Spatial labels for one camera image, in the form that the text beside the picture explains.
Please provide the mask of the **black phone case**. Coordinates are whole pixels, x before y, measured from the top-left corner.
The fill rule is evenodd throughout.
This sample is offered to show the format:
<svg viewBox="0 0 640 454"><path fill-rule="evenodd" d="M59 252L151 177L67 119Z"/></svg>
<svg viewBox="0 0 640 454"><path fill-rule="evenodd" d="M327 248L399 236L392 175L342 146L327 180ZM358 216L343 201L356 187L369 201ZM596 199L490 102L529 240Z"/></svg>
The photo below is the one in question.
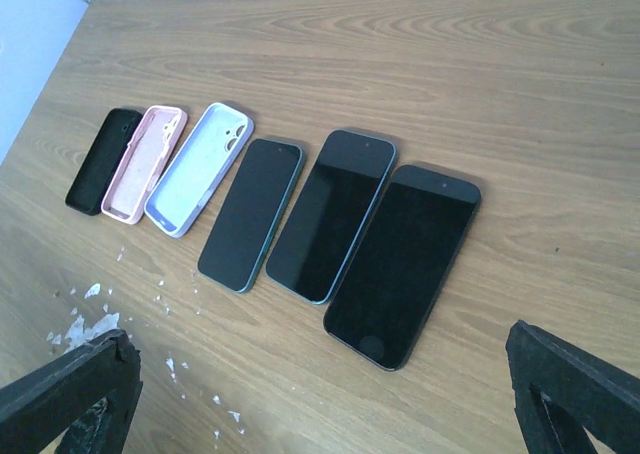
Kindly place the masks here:
<svg viewBox="0 0 640 454"><path fill-rule="evenodd" d="M141 119L136 110L109 111L66 195L68 207L89 216L101 212L105 193Z"/></svg>

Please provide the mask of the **pink phone case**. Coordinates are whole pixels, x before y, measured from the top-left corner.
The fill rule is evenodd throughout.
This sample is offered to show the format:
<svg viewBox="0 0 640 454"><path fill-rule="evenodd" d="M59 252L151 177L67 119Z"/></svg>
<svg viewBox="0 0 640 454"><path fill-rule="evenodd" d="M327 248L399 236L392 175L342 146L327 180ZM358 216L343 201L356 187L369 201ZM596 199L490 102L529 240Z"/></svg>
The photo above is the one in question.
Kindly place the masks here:
<svg viewBox="0 0 640 454"><path fill-rule="evenodd" d="M134 130L101 203L101 211L133 225L182 134L187 113L179 107L152 105Z"/></svg>

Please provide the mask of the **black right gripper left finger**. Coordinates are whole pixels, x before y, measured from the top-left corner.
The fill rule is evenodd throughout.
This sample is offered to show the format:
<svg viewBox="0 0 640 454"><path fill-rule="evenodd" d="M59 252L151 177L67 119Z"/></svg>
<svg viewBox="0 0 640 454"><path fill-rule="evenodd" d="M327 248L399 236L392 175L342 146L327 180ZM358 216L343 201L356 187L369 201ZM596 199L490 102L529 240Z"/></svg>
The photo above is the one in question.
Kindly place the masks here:
<svg viewBox="0 0 640 454"><path fill-rule="evenodd" d="M120 453L142 391L140 351L112 329L1 388L1 451Z"/></svg>

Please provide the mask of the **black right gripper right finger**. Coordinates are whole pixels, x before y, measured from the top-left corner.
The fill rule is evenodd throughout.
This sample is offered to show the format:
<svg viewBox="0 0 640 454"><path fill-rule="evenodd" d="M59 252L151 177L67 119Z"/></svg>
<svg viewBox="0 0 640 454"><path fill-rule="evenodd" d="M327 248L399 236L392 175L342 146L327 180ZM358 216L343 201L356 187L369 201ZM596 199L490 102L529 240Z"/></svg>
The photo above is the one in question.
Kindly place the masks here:
<svg viewBox="0 0 640 454"><path fill-rule="evenodd" d="M523 320L506 353L515 414L530 453L639 451L639 379Z"/></svg>

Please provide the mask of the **black phone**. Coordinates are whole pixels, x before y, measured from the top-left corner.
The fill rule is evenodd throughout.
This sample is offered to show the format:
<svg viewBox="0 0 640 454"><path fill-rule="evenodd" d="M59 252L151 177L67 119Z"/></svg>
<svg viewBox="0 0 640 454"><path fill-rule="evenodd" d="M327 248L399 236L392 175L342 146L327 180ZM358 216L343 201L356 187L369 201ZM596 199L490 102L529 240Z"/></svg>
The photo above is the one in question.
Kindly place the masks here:
<svg viewBox="0 0 640 454"><path fill-rule="evenodd" d="M325 312L325 331L384 370L403 367L480 203L472 182L398 168Z"/></svg>

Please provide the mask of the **lavender phone case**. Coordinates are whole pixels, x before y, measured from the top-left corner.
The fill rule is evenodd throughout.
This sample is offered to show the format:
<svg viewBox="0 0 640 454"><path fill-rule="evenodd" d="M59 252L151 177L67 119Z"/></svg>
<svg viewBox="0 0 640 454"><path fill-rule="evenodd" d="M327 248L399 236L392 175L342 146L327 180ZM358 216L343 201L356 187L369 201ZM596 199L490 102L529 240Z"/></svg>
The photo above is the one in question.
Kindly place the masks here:
<svg viewBox="0 0 640 454"><path fill-rule="evenodd" d="M165 234L179 238L194 223L254 130L252 119L227 104L207 107L144 205Z"/></svg>

